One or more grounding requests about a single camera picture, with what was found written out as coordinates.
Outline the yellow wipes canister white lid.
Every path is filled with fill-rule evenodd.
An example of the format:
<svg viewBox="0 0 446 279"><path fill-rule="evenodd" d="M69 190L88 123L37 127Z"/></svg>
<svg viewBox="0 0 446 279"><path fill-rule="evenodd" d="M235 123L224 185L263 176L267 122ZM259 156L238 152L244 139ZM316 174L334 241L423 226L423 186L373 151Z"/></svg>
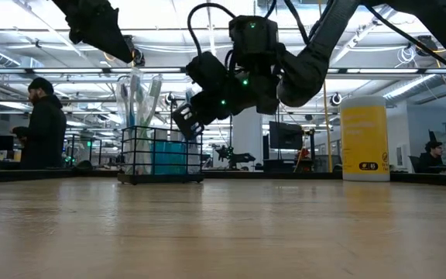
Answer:
<svg viewBox="0 0 446 279"><path fill-rule="evenodd" d="M342 178L345 181L389 181L385 98L346 98L340 105L340 115Z"/></svg>

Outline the blue mouthwash bottle white cap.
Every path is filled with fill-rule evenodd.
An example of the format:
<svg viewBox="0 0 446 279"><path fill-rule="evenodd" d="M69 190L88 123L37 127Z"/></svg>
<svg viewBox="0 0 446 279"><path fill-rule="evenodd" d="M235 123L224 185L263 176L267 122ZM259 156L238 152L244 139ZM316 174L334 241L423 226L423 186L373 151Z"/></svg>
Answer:
<svg viewBox="0 0 446 279"><path fill-rule="evenodd" d="M161 129L153 130L153 162L155 174L168 174L166 142L167 131Z"/></svg>
<svg viewBox="0 0 446 279"><path fill-rule="evenodd" d="M186 143L184 136L180 132L170 132L169 152L170 172L173 174L184 174L187 162Z"/></svg>

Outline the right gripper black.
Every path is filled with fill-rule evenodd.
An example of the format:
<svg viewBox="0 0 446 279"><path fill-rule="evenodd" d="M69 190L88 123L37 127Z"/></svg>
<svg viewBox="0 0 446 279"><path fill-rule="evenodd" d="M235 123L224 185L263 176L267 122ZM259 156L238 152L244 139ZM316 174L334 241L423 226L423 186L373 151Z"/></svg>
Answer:
<svg viewBox="0 0 446 279"><path fill-rule="evenodd" d="M216 119L226 119L237 115L249 107L249 75L237 73L229 77L225 74L202 76L190 75L202 91L183 103L172 113L172 119L186 140L193 140Z"/></svg>

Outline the green white toothbrush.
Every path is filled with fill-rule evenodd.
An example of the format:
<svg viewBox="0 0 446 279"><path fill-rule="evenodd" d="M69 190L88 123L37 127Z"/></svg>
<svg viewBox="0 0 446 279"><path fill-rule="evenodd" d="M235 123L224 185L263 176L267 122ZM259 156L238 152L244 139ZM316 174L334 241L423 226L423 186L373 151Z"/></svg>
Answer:
<svg viewBox="0 0 446 279"><path fill-rule="evenodd" d="M148 130L151 120L156 111L160 90L162 87L163 78L161 74L154 76L149 85L149 89L144 91L141 89L137 95L137 116L136 124L139 126L136 132L138 138L136 142L136 162L139 165L136 167L136 174L150 174L150 147L148 138Z"/></svg>

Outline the white building column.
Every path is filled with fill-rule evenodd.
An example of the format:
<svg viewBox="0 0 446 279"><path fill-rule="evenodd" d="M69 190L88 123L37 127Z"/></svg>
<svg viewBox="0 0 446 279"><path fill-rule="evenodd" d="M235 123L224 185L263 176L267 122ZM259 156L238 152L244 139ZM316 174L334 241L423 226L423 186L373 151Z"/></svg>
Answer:
<svg viewBox="0 0 446 279"><path fill-rule="evenodd" d="M255 108L247 108L232 117L232 147L235 154L249 153L255 160L240 163L255 171L255 165L262 163L262 116Z"/></svg>

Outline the person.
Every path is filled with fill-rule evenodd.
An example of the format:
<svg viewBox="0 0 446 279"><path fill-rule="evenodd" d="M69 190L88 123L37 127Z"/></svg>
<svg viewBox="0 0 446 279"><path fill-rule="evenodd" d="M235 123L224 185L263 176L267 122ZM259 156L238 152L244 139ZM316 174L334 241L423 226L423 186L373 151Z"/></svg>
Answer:
<svg viewBox="0 0 446 279"><path fill-rule="evenodd" d="M33 110L28 126L11 129L23 145L20 165L23 170L62 167L63 142L67 118L52 84L37 77L28 86Z"/></svg>
<svg viewBox="0 0 446 279"><path fill-rule="evenodd" d="M442 160L442 146L443 143L438 141L426 143L425 152L419 157L418 171L420 173L437 174L446 167Z"/></svg>

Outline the purple white toothbrush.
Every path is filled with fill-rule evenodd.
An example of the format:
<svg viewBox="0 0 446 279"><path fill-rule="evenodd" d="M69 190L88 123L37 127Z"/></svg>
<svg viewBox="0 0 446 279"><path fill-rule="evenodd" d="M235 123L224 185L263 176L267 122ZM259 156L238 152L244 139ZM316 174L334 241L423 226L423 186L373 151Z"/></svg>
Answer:
<svg viewBox="0 0 446 279"><path fill-rule="evenodd" d="M124 111L125 111L125 127L126 130L123 132L123 139L125 146L123 147L124 158L125 158L125 172L127 174L130 174L131 171L131 165L128 165L129 162L129 138L130 138L130 120L129 120L129 91L125 84L121 84L121 91L120 91L121 99L123 101L124 105Z"/></svg>

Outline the black aluminium table frame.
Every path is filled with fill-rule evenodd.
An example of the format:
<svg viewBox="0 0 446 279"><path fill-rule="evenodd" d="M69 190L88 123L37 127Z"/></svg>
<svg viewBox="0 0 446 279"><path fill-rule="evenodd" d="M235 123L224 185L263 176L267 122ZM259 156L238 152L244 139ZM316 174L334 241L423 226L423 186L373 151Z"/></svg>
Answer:
<svg viewBox="0 0 446 279"><path fill-rule="evenodd" d="M72 177L113 177L122 183L149 184L149 183L187 183L201 182L207 179L253 179L253 180L341 180L342 173L263 173L241 171L204 171L200 174L148 174L131 175L121 174L112 170L91 170L76 172L74 170L0 170L0 182L34 181L44 179L61 179ZM414 184L432 184L446 186L446 174L406 174L391 173L392 182Z"/></svg>

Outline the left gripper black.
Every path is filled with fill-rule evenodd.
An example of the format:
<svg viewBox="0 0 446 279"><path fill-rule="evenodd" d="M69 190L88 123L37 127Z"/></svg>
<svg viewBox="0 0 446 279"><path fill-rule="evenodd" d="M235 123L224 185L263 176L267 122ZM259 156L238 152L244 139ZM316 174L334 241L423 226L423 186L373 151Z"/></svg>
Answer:
<svg viewBox="0 0 446 279"><path fill-rule="evenodd" d="M132 62L132 52L118 27L118 9L108 0L52 0L67 16L69 39L86 43L119 60Z"/></svg>

